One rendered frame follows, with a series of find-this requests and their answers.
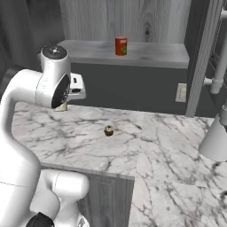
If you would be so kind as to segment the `white wall socket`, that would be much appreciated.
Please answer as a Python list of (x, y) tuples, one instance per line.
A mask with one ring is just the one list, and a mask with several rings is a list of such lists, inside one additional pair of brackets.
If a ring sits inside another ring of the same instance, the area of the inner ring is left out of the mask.
[(176, 90), (176, 102), (186, 102), (186, 90), (187, 85), (185, 83), (179, 83)]

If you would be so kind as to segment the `white cone-shaped object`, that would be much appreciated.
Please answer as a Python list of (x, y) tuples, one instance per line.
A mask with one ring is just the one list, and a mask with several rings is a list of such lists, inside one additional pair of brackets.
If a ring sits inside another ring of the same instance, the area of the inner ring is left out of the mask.
[(199, 152), (214, 161), (227, 161), (227, 101), (203, 138)]

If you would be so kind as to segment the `beige food piece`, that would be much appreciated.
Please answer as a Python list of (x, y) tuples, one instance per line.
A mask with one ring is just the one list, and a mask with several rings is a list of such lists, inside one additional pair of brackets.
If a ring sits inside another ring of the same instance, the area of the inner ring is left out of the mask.
[(56, 112), (65, 112), (67, 110), (67, 103), (63, 103), (55, 109)]

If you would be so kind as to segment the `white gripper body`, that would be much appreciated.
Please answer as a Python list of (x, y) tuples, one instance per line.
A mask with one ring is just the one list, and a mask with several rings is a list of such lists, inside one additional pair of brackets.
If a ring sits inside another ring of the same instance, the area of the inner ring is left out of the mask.
[(78, 99), (85, 99), (86, 92), (79, 92), (79, 93), (69, 93), (68, 100), (78, 100)]

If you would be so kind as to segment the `dark grey cabinet door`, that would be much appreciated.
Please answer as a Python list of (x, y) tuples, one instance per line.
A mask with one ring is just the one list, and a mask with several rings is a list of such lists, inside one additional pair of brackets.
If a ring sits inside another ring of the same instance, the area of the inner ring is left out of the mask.
[(0, 0), (0, 83), (11, 65), (40, 71), (41, 48), (63, 40), (59, 0)]

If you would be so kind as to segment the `red food can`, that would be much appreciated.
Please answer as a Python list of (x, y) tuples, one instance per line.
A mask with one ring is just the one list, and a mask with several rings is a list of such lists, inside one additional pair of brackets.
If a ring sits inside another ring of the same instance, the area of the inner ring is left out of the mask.
[(126, 36), (118, 35), (115, 37), (115, 54), (125, 56), (127, 54), (128, 39)]

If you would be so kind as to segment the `grey wood wall cabinet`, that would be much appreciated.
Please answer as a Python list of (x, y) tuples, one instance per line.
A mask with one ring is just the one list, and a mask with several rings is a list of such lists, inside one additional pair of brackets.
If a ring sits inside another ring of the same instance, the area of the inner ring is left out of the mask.
[[(184, 46), (192, 0), (59, 0), (65, 40), (74, 63), (187, 68)], [(127, 54), (115, 54), (126, 36)]]

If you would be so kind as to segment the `grey wood base cupboard door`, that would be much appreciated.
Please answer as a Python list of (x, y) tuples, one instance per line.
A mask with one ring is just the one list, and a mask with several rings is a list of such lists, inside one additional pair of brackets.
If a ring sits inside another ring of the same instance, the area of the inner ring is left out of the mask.
[(87, 174), (90, 189), (79, 209), (90, 227), (128, 227), (135, 177)]

